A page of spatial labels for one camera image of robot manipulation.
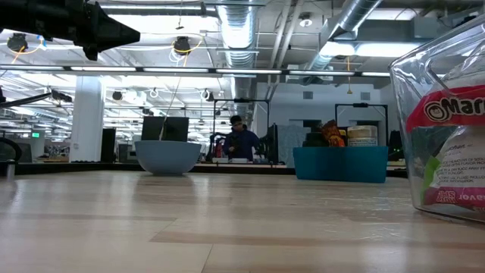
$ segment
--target dark jacket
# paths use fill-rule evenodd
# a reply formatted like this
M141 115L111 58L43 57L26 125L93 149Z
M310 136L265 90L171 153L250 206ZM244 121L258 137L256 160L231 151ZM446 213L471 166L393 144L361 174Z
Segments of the dark jacket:
M229 158L247 158L252 161L252 147L259 145L259 138L255 133L249 130L236 132L233 130L226 136L223 151ZM234 147L234 152L229 152L229 148Z

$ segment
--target white container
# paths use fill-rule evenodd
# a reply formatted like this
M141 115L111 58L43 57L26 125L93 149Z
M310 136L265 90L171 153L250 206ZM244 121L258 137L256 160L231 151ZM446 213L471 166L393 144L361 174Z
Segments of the white container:
M377 146L376 137L358 137L348 140L349 146L364 147L364 146Z
M347 128L349 146L377 146L377 127L371 125Z

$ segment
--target light blue bowl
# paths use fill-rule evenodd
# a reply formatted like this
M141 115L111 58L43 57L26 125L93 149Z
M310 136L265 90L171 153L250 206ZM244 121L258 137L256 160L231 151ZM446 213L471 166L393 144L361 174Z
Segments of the light blue bowl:
M179 141L135 142L136 157L145 171L154 175L177 175L190 171L200 155L200 144Z

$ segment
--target clear plastic container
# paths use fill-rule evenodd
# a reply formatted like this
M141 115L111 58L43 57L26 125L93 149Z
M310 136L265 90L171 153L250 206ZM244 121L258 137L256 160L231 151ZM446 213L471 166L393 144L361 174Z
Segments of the clear plastic container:
M485 222L485 17L395 60L390 72L413 206Z

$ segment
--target teal storage bin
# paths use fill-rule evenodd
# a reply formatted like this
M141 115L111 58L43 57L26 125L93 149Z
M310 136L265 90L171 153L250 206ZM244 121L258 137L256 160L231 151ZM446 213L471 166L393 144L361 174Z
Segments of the teal storage bin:
M293 158L298 179L386 181L387 146L301 147L293 149Z

